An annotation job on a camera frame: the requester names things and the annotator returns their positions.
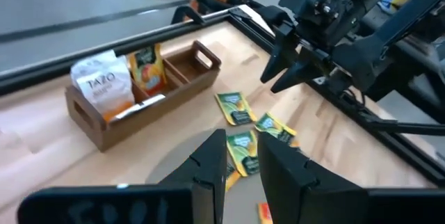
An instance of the wooden work surface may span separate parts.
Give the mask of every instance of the wooden work surface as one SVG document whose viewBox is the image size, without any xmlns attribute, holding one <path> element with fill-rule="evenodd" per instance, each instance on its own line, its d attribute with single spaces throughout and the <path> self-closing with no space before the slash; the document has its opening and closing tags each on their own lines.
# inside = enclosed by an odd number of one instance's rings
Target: wooden work surface
<svg viewBox="0 0 445 224">
<path fill-rule="evenodd" d="M 241 91 L 260 117 L 265 112 L 297 130 L 313 160 L 361 186 L 430 186 L 372 136 L 309 86 L 278 94 L 259 77 L 269 55 L 224 22 L 165 42 L 163 54 L 201 40 L 222 61 L 213 87 L 131 138 L 100 153 L 69 118 L 61 77 L 0 98 L 0 223 L 14 223 L 20 200 L 55 185 L 141 184 L 176 145 L 201 131 L 226 127 L 215 93 Z M 388 118 L 368 99 L 375 113 Z M 413 139 L 426 152 L 425 141 Z"/>
</svg>

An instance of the yellow tea packet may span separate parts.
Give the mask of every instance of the yellow tea packet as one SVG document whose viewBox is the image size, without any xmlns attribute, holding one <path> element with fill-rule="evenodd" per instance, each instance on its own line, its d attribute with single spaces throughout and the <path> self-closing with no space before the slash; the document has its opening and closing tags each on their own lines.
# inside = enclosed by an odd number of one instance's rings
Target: yellow tea packet
<svg viewBox="0 0 445 224">
<path fill-rule="evenodd" d="M 257 137 L 253 131 L 227 137 L 227 149 L 243 177 L 259 172 Z"/>
<path fill-rule="evenodd" d="M 270 215 L 269 205 L 267 202 L 258 204 L 258 214 L 261 224 L 272 224 L 272 216 Z"/>
<path fill-rule="evenodd" d="M 225 191 L 227 192 L 236 183 L 236 181 L 239 180 L 239 178 L 241 178 L 241 175 L 230 163 L 228 163 L 227 178 L 225 179 Z"/>
<path fill-rule="evenodd" d="M 230 125 L 237 126 L 257 121 L 240 92 L 216 94 L 216 100 Z"/>
<path fill-rule="evenodd" d="M 278 140 L 290 145 L 292 147 L 299 147 L 300 144 L 293 138 L 297 134 L 295 130 L 290 129 L 286 125 L 275 119 L 270 113 L 265 113 L 255 124 L 258 131 L 268 132 Z"/>
<path fill-rule="evenodd" d="M 161 44 L 146 47 L 127 56 L 134 81 L 148 95 L 159 93 L 167 84 Z"/>
</svg>

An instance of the tazo tea bag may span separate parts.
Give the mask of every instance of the tazo tea bag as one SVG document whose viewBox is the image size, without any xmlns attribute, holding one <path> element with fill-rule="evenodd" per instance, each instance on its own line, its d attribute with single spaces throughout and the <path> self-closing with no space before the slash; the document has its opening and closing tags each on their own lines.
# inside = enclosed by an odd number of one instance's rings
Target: tazo tea bag
<svg viewBox="0 0 445 224">
<path fill-rule="evenodd" d="M 286 143 L 287 145 L 292 145 L 295 147 L 299 146 L 299 143 L 297 141 L 295 143 L 292 143 L 293 137 L 295 137 L 296 132 L 279 122 L 269 113 L 265 113 L 263 117 L 258 120 L 258 122 L 255 124 L 255 128 L 258 131 L 268 132 L 270 135 Z"/>
<path fill-rule="evenodd" d="M 94 74 L 96 71 L 114 63 L 116 60 L 117 58 L 114 51 L 108 50 L 76 62 L 71 67 L 70 72 L 72 84 L 76 88 L 79 88 L 77 79 Z"/>
<path fill-rule="evenodd" d="M 259 172 L 257 137 L 253 131 L 227 137 L 227 149 L 243 177 Z"/>
<path fill-rule="evenodd" d="M 148 95 L 159 93 L 167 84 L 160 51 L 161 45 L 155 44 L 127 56 L 134 80 Z"/>
<path fill-rule="evenodd" d="M 225 180 L 225 191 L 227 192 L 235 183 L 239 180 L 240 174 L 238 171 L 235 170 L 235 168 L 230 164 L 227 163 L 227 178 Z"/>
<path fill-rule="evenodd" d="M 257 120 L 241 93 L 216 94 L 216 100 L 231 125 L 248 124 Z"/>
<path fill-rule="evenodd" d="M 118 59 L 92 74 L 78 78 L 76 83 L 83 96 L 107 122 L 134 104 L 130 73 Z"/>
<path fill-rule="evenodd" d="M 258 214 L 261 224 L 272 224 L 272 216 L 270 215 L 269 205 L 267 202 L 258 204 Z"/>
</svg>

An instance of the wooden box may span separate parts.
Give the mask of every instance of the wooden box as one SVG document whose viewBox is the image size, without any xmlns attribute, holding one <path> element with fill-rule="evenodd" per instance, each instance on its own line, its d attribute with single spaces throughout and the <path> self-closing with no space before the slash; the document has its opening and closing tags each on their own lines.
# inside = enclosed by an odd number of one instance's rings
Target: wooden box
<svg viewBox="0 0 445 224">
<path fill-rule="evenodd" d="M 208 58 L 209 63 L 198 57 L 199 52 Z M 70 117 L 101 152 L 211 86 L 220 71 L 218 57 L 198 41 L 193 43 L 191 49 L 164 58 L 163 63 L 168 80 L 168 85 L 161 92 L 165 98 L 116 122 L 107 123 L 77 88 L 66 88 L 65 97 Z M 134 81 L 132 90 L 136 103 L 149 98 Z"/>
</svg>

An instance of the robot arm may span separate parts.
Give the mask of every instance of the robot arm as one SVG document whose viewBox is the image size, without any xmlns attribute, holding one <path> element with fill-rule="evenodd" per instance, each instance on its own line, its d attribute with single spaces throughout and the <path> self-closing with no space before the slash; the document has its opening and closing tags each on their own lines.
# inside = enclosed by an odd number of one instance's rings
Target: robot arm
<svg viewBox="0 0 445 224">
<path fill-rule="evenodd" d="M 43 189 L 24 199 L 17 220 L 33 223 L 221 224 L 225 131 L 216 130 L 156 185 Z M 441 218 L 435 189 L 364 189 L 261 132 L 261 182 L 274 224 L 372 224 Z"/>
<path fill-rule="evenodd" d="M 293 12 L 298 25 L 288 20 L 276 25 L 277 38 L 282 40 L 277 41 L 261 81 L 287 69 L 274 85 L 274 93 L 322 76 L 330 83 L 341 83 L 342 88 L 354 85 L 366 91 L 391 63 L 385 59 L 388 47 L 406 36 L 428 13 L 440 14 L 443 6 L 442 0 L 411 0 L 373 35 L 352 44 L 339 44 L 379 1 L 280 0 L 279 5 Z M 295 49 L 297 45 L 308 51 L 290 55 L 289 48 Z"/>
</svg>

